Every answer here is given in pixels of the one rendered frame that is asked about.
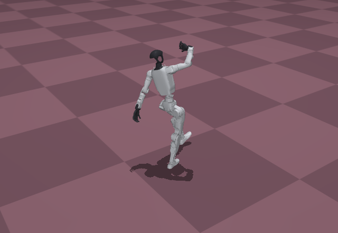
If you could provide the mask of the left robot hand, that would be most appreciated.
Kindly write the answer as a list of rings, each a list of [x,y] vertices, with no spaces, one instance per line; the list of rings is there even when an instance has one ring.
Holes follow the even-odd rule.
[[[133,120],[134,120],[135,122],[139,122],[139,121],[138,121],[138,117],[139,117],[139,119],[140,119],[140,115],[139,115],[139,110],[140,110],[140,109],[138,109],[138,104],[136,104],[135,109],[136,109],[136,110],[134,111]]]

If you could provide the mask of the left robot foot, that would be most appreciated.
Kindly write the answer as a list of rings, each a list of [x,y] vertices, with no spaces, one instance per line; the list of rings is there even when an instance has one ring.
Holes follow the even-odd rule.
[[[181,139],[181,141],[180,141],[180,145],[182,145],[182,144],[184,144],[184,142],[187,140],[187,139],[189,139],[189,137],[192,135],[192,133],[191,132],[187,132],[185,135],[184,135],[184,139]]]

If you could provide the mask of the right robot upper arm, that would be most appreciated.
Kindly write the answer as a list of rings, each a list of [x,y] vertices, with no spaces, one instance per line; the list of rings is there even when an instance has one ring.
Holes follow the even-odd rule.
[[[176,64],[176,65],[172,65],[172,66],[169,66],[168,68],[166,68],[166,73],[167,74],[174,74],[174,73],[176,73],[179,70],[182,70],[182,69],[185,69],[187,67],[190,67],[191,65],[192,65],[192,61],[189,64],[186,64],[184,62],[184,63],[179,63],[179,64]]]

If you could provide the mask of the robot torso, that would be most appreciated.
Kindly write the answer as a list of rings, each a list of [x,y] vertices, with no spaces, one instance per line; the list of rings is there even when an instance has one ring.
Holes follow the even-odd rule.
[[[173,112],[172,108],[177,104],[176,100],[173,100],[174,95],[172,95],[172,93],[175,91],[175,82],[173,74],[166,73],[166,68],[168,68],[168,66],[162,65],[161,69],[154,70],[154,67],[154,69],[151,71],[151,74],[156,89],[160,93],[160,95],[167,95],[162,103],[163,109],[167,112]]]

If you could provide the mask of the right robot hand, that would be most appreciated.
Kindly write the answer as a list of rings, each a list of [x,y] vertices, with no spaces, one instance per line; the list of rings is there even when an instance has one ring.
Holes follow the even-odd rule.
[[[180,41],[179,47],[180,47],[179,49],[181,49],[182,52],[184,52],[184,51],[187,51],[187,50],[188,50],[188,47],[193,47],[193,46],[186,45],[185,43],[182,43],[182,41]]]

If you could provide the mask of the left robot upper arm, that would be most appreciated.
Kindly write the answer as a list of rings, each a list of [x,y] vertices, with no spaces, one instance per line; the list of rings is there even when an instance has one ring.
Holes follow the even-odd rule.
[[[152,70],[149,70],[146,74],[146,79],[145,79],[145,82],[144,82],[144,87],[142,89],[142,92],[147,94],[149,92],[149,85],[151,84],[151,81],[152,81],[152,74],[151,74],[151,71]]]

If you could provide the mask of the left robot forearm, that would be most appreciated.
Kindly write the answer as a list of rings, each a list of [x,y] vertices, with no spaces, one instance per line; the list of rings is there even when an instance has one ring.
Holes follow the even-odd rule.
[[[142,88],[143,89],[143,88]],[[138,104],[138,109],[140,109],[142,107],[142,104],[143,104],[143,101],[144,101],[144,98],[145,98],[145,94],[142,93],[142,90],[139,94],[139,98],[138,98],[138,101],[137,101],[137,104]]]

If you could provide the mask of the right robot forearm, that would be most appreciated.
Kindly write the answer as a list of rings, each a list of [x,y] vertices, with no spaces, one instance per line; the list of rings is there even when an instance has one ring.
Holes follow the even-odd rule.
[[[185,59],[186,64],[189,64],[191,62],[191,59],[193,59],[193,51],[194,51],[194,47],[188,47],[187,56]]]

